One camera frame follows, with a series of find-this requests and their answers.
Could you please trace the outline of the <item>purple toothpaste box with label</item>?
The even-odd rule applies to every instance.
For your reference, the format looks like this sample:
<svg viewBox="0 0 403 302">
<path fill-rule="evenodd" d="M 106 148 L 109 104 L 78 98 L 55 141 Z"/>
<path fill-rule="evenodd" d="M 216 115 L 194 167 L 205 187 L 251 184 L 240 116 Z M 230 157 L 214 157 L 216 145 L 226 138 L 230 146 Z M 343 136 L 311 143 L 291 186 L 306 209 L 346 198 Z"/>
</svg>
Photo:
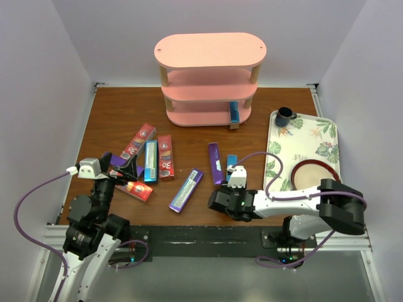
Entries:
<svg viewBox="0 0 403 302">
<path fill-rule="evenodd" d="M 201 170 L 192 169 L 168 208 L 176 213 L 181 213 L 203 176 L 204 173 Z"/>
</svg>

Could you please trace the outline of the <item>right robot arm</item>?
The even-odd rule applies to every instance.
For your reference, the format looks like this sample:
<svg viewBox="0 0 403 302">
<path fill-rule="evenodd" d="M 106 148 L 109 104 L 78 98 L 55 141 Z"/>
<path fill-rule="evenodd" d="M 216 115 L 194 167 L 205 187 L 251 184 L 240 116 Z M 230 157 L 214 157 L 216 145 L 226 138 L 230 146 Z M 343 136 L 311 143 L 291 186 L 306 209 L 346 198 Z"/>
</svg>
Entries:
<svg viewBox="0 0 403 302">
<path fill-rule="evenodd" d="M 283 215 L 282 229 L 268 240 L 272 247 L 292 248 L 326 231 L 363 235 L 367 205 L 361 192 L 323 179 L 307 189 L 271 193 L 221 186 L 210 195 L 208 208 L 243 222 Z"/>
</svg>

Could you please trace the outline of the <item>blue toothpaste box with label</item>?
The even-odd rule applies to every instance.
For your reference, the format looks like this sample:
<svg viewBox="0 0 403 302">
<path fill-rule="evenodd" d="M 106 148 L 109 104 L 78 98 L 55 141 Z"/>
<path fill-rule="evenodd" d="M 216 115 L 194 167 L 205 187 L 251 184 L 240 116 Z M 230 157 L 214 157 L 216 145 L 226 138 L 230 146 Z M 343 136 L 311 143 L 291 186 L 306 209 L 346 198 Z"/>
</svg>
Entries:
<svg viewBox="0 0 403 302">
<path fill-rule="evenodd" d="M 150 140 L 145 143 L 144 182 L 146 184 L 153 184 L 157 182 L 157 152 L 157 140 Z"/>
</svg>

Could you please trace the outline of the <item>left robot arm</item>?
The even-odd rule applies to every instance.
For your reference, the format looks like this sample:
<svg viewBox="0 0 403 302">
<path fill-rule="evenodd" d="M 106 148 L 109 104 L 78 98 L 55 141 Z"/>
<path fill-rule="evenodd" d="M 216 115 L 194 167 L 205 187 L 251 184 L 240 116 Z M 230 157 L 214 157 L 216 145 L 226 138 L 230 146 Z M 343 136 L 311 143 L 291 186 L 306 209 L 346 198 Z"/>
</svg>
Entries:
<svg viewBox="0 0 403 302">
<path fill-rule="evenodd" d="M 109 210 L 115 187 L 137 180 L 137 156 L 114 167 L 111 158 L 107 152 L 67 169 L 72 176 L 92 180 L 94 186 L 89 196 L 78 195 L 71 201 L 63 261 L 51 301 L 89 301 L 115 249 L 130 241 L 130 222 Z"/>
</svg>

